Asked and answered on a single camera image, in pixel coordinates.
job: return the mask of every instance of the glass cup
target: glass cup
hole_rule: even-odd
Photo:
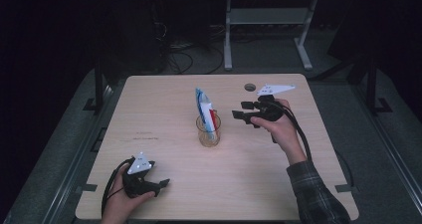
[[[199,141],[203,146],[212,147],[220,141],[220,117],[215,115],[216,129],[214,131],[207,131],[202,122],[201,116],[196,119],[196,126],[198,127]]]

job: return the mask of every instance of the small round object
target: small round object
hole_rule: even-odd
[[[252,83],[246,84],[244,88],[248,92],[254,92],[257,89],[257,87]]]

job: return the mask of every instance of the hand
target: hand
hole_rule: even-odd
[[[276,102],[290,108],[289,102],[286,100],[276,99]],[[251,117],[251,122],[271,133],[276,143],[286,153],[290,165],[307,160],[299,142],[297,131],[286,115],[283,115],[276,121],[268,121],[253,116]]]
[[[108,195],[112,196],[109,197],[106,203],[102,224],[124,223],[137,206],[155,195],[155,192],[151,191],[135,198],[129,198],[124,192],[123,179],[121,177],[126,166],[128,164],[124,165],[115,176],[114,183],[108,193]]]

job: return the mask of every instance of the sleeve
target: sleeve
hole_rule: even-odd
[[[295,163],[287,169],[298,202],[302,223],[349,223],[343,205],[323,184],[311,161]]]

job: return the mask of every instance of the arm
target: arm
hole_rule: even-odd
[[[289,108],[289,103],[277,100]],[[271,122],[252,117],[251,122],[271,133],[286,153],[290,167],[287,172],[297,197],[300,218],[303,223],[349,223],[350,218],[341,203],[325,187],[314,164],[307,161],[291,121],[283,115]]]
[[[144,193],[135,198],[129,198],[123,189],[121,175],[125,170],[123,166],[115,176],[114,183],[109,191],[108,199],[103,214],[102,224],[121,224],[126,221],[130,213],[140,204],[153,197],[153,191]]]

